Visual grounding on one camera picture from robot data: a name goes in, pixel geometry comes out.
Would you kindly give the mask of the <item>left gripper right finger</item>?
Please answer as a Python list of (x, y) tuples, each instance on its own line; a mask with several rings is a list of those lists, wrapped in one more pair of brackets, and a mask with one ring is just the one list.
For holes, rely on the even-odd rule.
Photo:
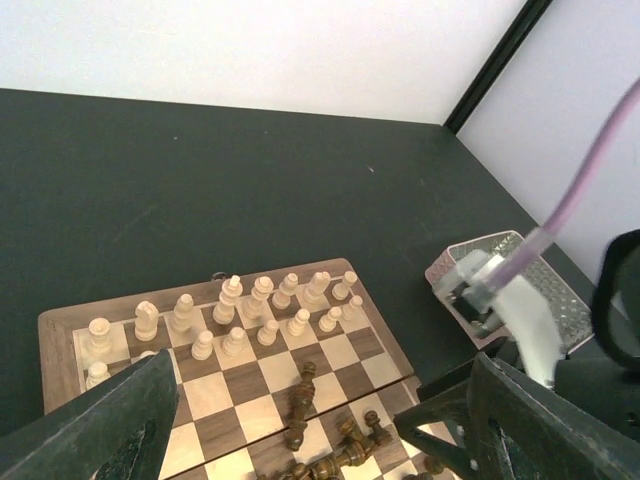
[(467, 402), (478, 479), (639, 476), (639, 376), (606, 358), (561, 361), (548, 388), (480, 354)]

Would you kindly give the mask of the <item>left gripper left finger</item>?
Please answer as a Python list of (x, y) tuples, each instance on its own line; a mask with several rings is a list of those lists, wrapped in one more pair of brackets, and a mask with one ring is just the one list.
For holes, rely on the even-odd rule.
[(1, 439), (3, 479), (157, 479), (179, 403), (166, 350)]

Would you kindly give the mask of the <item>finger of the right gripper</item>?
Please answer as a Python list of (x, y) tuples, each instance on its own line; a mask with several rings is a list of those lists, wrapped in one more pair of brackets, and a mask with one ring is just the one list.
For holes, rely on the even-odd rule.
[[(477, 357), (465, 365), (462, 380), (437, 394), (418, 388), (417, 405), (397, 414), (393, 423), (401, 439), (458, 475), (500, 473), (500, 361)], [(463, 428), (461, 446), (422, 430), (453, 422)]]

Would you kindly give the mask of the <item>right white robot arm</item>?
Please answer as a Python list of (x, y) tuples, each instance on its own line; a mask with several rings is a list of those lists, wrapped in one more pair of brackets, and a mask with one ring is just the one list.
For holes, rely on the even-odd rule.
[(561, 357), (538, 382), (499, 356), (477, 354), (458, 386), (398, 414), (406, 442), (463, 479), (636, 479), (639, 358), (611, 328), (615, 295), (627, 297), (639, 233), (609, 245), (591, 301), (601, 358)]

